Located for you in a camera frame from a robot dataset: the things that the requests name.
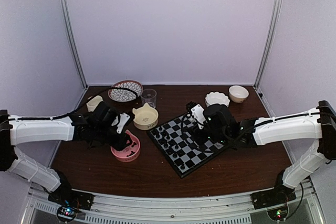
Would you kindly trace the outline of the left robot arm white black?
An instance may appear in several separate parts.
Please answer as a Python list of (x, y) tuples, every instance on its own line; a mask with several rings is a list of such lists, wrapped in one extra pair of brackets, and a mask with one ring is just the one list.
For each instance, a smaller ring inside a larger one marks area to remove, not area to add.
[(64, 205), (71, 205), (76, 197), (66, 176), (28, 157), (17, 146), (30, 142), (85, 141), (89, 145), (108, 144), (122, 151), (131, 143), (124, 127), (133, 118), (133, 113), (119, 112), (105, 102), (85, 116), (71, 112), (53, 117), (20, 117), (1, 110), (1, 171), (39, 184)]

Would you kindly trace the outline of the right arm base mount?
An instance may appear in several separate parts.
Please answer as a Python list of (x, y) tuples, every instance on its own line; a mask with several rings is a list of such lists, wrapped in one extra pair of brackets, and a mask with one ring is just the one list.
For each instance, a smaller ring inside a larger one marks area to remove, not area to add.
[(296, 199), (293, 189), (273, 188), (251, 194), (254, 209), (268, 208)]

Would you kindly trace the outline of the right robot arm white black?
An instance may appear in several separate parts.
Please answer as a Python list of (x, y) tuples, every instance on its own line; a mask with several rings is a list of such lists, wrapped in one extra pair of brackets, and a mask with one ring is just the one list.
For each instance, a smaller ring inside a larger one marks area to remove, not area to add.
[(216, 141), (225, 140), (226, 147), (262, 146), (302, 138), (314, 140), (298, 161), (279, 173), (275, 187), (269, 192), (269, 199), (274, 204), (281, 203), (322, 164), (335, 160), (335, 109), (326, 100), (301, 113), (240, 122), (236, 122), (228, 107), (222, 104), (207, 108), (196, 104), (190, 113)]

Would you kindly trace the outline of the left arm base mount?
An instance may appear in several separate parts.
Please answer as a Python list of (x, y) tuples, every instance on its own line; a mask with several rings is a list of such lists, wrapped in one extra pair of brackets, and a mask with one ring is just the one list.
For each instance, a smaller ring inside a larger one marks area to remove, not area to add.
[(94, 195), (76, 190), (59, 190), (54, 192), (48, 191), (48, 200), (55, 202), (63, 207), (71, 207), (73, 209), (90, 210), (93, 204)]

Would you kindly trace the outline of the pink cat-shaped bowl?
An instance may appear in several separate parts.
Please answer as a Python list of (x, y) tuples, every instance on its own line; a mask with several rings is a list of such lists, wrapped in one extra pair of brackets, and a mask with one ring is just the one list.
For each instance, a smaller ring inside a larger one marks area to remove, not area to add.
[(125, 133), (130, 137), (131, 140), (131, 142), (127, 142), (128, 146), (121, 151), (117, 151), (113, 147), (110, 147), (110, 149), (111, 153), (118, 161), (128, 163), (137, 159), (137, 157), (140, 155), (141, 143), (139, 139), (129, 130), (126, 130)]

